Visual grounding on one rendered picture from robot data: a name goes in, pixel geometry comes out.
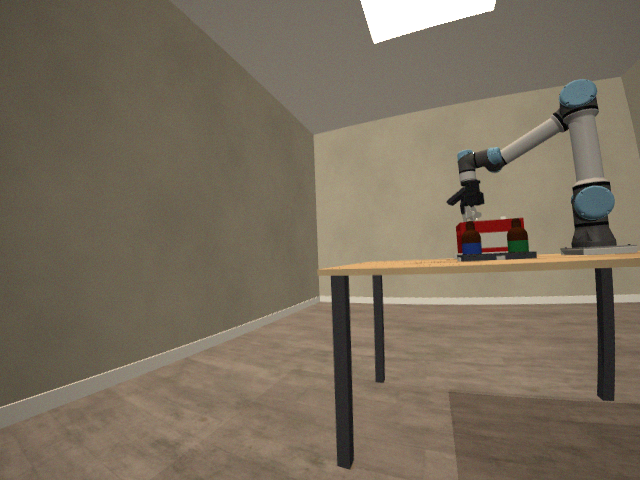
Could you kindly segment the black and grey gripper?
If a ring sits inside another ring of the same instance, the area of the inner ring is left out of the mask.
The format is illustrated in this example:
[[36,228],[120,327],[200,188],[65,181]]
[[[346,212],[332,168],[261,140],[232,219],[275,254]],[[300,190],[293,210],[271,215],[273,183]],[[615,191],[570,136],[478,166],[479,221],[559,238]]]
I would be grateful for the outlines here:
[[[475,221],[475,219],[482,216],[481,212],[477,212],[476,207],[473,207],[475,205],[478,206],[477,204],[479,205],[484,204],[484,194],[480,192],[479,184],[480,184],[480,180],[477,180],[477,179],[461,182],[461,186],[463,187],[466,186],[465,187],[466,191],[461,195],[461,202],[460,202],[460,209],[461,209],[461,214],[464,222],[467,222],[467,219],[469,218],[470,218],[470,221]],[[467,194],[467,193],[470,193],[470,194]],[[477,203],[477,204],[474,204],[474,203]]]

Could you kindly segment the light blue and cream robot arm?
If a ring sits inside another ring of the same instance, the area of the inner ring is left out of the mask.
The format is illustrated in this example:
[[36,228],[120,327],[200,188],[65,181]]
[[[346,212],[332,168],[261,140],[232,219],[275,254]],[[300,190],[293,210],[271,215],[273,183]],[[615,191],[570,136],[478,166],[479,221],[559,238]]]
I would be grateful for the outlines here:
[[572,81],[561,90],[560,108],[550,119],[504,149],[460,151],[457,154],[460,182],[476,180],[475,168],[487,166],[488,171],[497,173],[534,147],[569,129],[576,175],[571,196],[575,226],[572,248],[617,246],[608,222],[615,198],[610,181],[603,173],[595,121],[599,113],[596,95],[597,88],[592,81]]

